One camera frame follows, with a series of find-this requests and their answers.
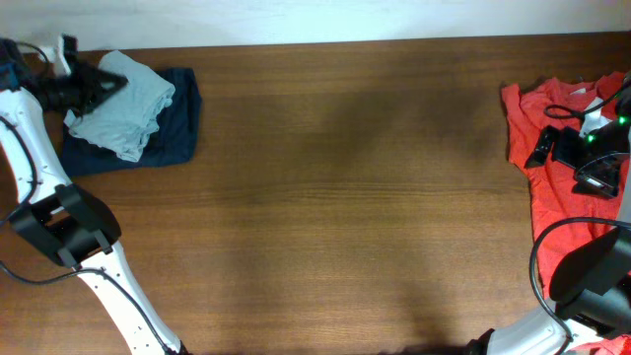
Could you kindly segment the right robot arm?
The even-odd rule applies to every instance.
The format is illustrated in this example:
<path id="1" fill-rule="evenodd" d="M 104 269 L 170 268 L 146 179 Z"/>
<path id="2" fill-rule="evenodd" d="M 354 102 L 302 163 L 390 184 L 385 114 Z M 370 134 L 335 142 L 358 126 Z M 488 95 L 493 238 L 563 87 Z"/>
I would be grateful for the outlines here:
<path id="1" fill-rule="evenodd" d="M 502 92 L 509 159 L 529 182 L 538 305 L 468 354 L 630 350 L 630 78 Z"/>

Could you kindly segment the light blue t-shirt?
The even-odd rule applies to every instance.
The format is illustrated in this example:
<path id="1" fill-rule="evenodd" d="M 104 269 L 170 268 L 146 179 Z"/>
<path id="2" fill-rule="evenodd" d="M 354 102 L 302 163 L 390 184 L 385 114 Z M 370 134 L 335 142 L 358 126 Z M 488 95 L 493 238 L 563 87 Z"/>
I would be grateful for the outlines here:
<path id="1" fill-rule="evenodd" d="M 125 77 L 127 85 L 91 113 L 69 111 L 64 124 L 72 137 L 137 163 L 150 136 L 160 129 L 157 116 L 173 103 L 175 85 L 120 51 L 103 56 L 99 68 Z"/>

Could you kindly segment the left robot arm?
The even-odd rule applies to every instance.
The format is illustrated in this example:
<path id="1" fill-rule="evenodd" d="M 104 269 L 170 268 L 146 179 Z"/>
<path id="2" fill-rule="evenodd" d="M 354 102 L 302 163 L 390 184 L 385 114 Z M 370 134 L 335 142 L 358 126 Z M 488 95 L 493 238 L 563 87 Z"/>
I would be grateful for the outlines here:
<path id="1" fill-rule="evenodd" d="M 72 182 L 46 132 L 49 111 L 90 113 L 122 90 L 127 79 L 77 56 L 77 39 L 62 35 L 35 73 L 20 51 L 1 40 L 1 147 L 13 173 L 17 206 L 5 223 L 96 295 L 134 354 L 184 354 L 187 349 L 154 310 L 135 279 L 111 210 Z"/>

